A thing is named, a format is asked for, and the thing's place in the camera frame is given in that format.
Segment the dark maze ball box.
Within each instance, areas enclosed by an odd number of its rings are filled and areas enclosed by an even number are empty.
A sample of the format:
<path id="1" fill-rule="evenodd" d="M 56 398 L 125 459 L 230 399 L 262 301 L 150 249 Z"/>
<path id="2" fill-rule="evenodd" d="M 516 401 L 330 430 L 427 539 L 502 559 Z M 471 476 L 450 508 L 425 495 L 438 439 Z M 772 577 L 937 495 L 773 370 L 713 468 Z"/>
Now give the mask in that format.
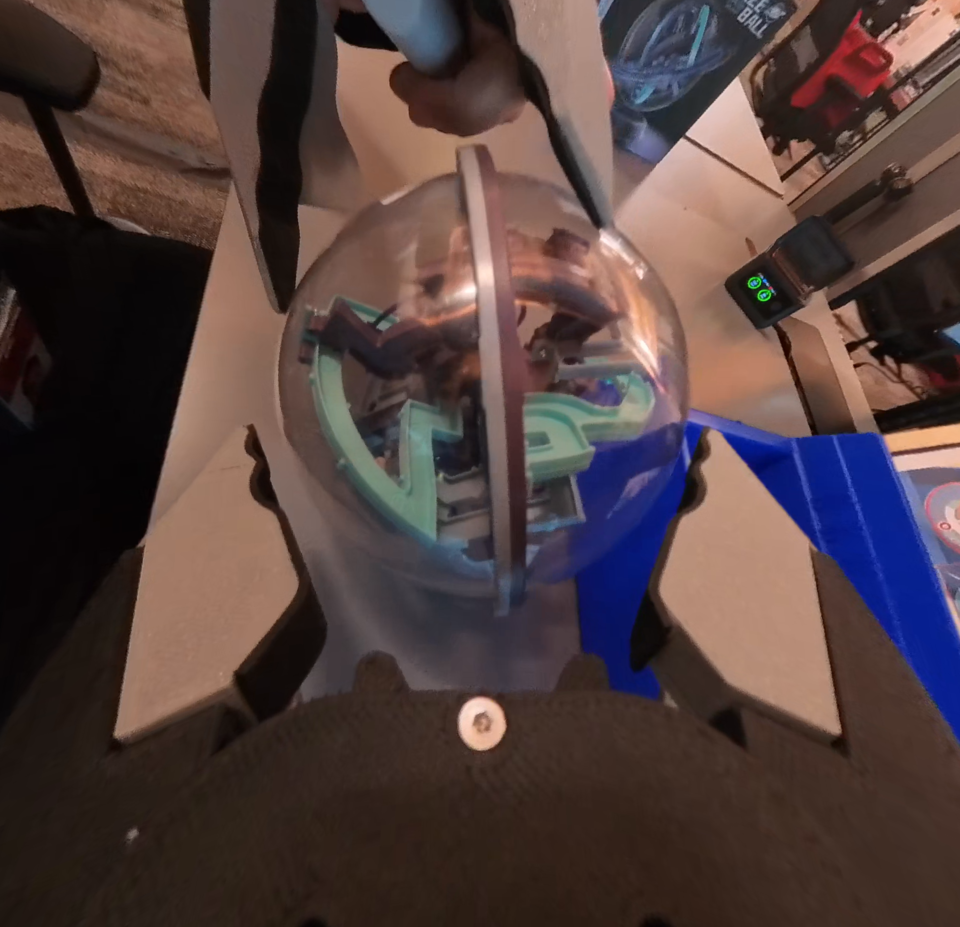
<path id="1" fill-rule="evenodd" d="M 660 163 L 796 9 L 796 0 L 598 0 L 614 147 Z"/>

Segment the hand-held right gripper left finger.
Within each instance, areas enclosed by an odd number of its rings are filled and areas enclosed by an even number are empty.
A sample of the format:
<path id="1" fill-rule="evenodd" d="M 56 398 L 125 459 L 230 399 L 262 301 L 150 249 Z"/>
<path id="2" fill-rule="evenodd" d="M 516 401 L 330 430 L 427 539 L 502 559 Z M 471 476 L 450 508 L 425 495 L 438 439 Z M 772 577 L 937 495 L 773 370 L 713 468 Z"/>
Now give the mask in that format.
<path id="1" fill-rule="evenodd" d="M 141 554 L 114 739 L 218 706 L 253 723 L 290 708 L 327 626 L 254 427 L 223 441 Z"/>

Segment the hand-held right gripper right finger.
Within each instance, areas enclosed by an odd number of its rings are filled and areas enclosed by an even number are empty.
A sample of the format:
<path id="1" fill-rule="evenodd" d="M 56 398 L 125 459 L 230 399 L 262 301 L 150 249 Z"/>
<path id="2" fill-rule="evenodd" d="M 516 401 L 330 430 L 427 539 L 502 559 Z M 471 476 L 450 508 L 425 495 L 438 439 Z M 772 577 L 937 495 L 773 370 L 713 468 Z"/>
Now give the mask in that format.
<path id="1" fill-rule="evenodd" d="M 704 428 L 632 625 L 630 667 L 703 721 L 749 710 L 839 739 L 814 555 L 725 435 Z"/>

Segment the blue plastic bin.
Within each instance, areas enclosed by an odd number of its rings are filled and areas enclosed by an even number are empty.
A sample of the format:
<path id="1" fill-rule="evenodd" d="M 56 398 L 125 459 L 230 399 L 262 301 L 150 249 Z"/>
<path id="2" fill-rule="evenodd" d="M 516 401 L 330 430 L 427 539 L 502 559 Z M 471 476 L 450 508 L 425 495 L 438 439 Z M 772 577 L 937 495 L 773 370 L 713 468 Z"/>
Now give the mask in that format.
<path id="1" fill-rule="evenodd" d="M 877 433 L 787 437 L 693 410 L 677 465 L 639 526 L 576 577 L 581 647 L 606 663 L 613 688 L 655 696 L 654 674 L 632 663 L 631 635 L 706 428 L 724 435 L 813 546 L 844 571 L 957 736 L 957 624 Z"/>

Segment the grey cabinet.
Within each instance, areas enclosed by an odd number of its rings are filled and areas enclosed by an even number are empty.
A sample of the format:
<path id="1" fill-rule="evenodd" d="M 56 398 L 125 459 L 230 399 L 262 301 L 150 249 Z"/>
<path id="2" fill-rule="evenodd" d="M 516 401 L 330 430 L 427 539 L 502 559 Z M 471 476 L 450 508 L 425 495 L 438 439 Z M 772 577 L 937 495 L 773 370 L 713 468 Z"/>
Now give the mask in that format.
<path id="1" fill-rule="evenodd" d="M 875 198 L 839 223 L 838 235 L 855 266 L 825 291 L 832 308 L 854 297 L 867 281 L 958 228 L 958 69 L 794 197 L 789 208 L 797 219 L 824 215 L 891 166 L 905 170 L 912 189 L 895 202 Z"/>

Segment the colourful printed box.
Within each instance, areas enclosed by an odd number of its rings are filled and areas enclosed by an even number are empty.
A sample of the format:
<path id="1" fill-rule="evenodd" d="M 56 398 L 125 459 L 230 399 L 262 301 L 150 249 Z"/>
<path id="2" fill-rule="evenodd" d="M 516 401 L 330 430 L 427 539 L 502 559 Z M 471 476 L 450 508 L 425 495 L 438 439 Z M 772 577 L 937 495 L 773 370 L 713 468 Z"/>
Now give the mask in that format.
<path id="1" fill-rule="evenodd" d="M 886 434 L 887 449 L 959 625 L 959 425 Z"/>

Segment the black office chair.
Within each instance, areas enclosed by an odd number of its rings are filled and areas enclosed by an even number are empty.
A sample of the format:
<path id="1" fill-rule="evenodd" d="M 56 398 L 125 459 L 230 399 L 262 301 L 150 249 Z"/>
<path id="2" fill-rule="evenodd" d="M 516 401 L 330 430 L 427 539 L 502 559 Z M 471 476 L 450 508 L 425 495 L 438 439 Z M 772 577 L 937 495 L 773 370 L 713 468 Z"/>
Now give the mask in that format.
<path id="1" fill-rule="evenodd" d="M 27 0 L 1 0 L 1 91 L 25 106 L 73 212 L 95 211 L 57 112 L 76 113 L 101 81 L 95 50 Z"/>

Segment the person's left hand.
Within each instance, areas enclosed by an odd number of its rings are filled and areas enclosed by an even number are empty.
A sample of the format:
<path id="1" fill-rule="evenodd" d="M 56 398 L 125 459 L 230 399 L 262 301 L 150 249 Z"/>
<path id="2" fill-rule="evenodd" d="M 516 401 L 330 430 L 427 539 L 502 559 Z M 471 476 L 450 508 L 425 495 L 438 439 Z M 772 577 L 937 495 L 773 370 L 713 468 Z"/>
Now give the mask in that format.
<path id="1" fill-rule="evenodd" d="M 448 77 L 431 77 L 404 62 L 390 90 L 417 128 L 471 138 L 515 122 L 527 105 L 517 54 L 498 34 L 478 30 L 468 59 Z"/>

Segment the small black display device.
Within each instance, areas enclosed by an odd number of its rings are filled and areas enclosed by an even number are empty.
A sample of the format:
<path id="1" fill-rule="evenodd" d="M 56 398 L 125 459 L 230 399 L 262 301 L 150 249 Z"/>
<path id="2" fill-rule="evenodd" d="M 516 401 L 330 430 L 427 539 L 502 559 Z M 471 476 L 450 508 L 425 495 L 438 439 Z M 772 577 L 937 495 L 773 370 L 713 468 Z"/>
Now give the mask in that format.
<path id="1" fill-rule="evenodd" d="M 797 314 L 855 266 L 834 225 L 812 215 L 730 274 L 725 290 L 751 325 L 764 330 Z"/>

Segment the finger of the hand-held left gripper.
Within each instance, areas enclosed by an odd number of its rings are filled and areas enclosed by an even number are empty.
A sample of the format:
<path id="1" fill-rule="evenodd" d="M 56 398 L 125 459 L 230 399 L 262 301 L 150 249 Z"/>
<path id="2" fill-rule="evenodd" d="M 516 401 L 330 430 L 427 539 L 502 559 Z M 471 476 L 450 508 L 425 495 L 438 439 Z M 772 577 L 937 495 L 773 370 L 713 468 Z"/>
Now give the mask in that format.
<path id="1" fill-rule="evenodd" d="M 611 76 L 597 0 L 498 0 L 529 102 L 592 224 L 614 222 Z"/>
<path id="2" fill-rule="evenodd" d="M 301 140 L 318 41 L 317 0 L 182 0 L 200 88 L 270 306 L 298 282 Z"/>

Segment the clear plastic maze ball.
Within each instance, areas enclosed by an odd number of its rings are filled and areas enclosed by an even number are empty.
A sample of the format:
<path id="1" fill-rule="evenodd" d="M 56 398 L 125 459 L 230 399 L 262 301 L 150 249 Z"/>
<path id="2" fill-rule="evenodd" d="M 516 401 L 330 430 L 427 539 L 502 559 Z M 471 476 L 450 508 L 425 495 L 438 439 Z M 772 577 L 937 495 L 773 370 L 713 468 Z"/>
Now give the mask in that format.
<path id="1" fill-rule="evenodd" d="M 303 276 L 279 408 L 351 573 L 507 613 L 654 506 L 681 452 L 688 345 L 616 227 L 483 144 L 456 161 L 357 213 Z"/>

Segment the red and black chair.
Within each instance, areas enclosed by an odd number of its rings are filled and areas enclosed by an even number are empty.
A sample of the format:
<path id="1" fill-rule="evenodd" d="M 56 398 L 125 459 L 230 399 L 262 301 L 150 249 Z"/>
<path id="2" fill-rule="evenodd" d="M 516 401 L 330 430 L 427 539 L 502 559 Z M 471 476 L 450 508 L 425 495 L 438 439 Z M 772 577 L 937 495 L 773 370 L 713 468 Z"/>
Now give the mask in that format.
<path id="1" fill-rule="evenodd" d="M 875 112 L 900 108 L 893 94 L 894 56 L 862 25 L 858 10 L 831 52 L 817 45 L 810 22 L 770 49 L 750 74 L 750 100 L 774 157 L 793 143 L 833 153 L 841 135 Z"/>

